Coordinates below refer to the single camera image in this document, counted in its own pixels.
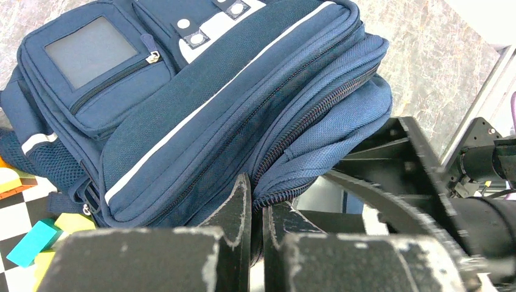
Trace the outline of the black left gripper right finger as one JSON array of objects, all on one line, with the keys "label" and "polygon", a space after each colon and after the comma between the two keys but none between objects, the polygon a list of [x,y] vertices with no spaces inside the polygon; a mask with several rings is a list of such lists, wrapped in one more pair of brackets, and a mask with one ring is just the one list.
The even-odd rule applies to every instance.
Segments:
[{"label": "black left gripper right finger", "polygon": [[263,210],[265,291],[296,291],[295,275],[302,270],[299,240],[325,232],[286,201]]}]

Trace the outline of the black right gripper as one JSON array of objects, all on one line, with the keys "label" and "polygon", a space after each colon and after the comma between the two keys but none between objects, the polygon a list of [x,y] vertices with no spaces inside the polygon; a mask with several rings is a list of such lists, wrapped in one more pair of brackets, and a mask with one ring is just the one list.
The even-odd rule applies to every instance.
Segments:
[{"label": "black right gripper", "polygon": [[[412,117],[388,119],[324,176],[383,214],[397,231],[437,239],[460,266],[477,267],[496,287],[515,286],[515,136],[490,134],[475,118],[441,165]],[[366,181],[418,177],[416,206]]]}]

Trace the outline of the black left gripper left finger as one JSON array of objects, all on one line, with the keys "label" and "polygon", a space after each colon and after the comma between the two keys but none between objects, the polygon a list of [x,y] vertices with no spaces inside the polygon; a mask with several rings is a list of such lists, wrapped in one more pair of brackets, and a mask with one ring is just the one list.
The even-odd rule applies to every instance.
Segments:
[{"label": "black left gripper left finger", "polygon": [[199,225],[217,240],[202,269],[208,291],[249,290],[251,217],[251,185],[242,173],[228,199]]}]

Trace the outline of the navy blue student backpack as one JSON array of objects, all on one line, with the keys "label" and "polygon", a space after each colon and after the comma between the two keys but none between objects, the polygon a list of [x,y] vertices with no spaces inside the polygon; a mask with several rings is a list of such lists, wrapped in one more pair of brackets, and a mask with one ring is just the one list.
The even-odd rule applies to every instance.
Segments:
[{"label": "navy blue student backpack", "polygon": [[389,42],[352,1],[92,1],[25,36],[1,156],[103,228],[304,193],[389,119]]}]

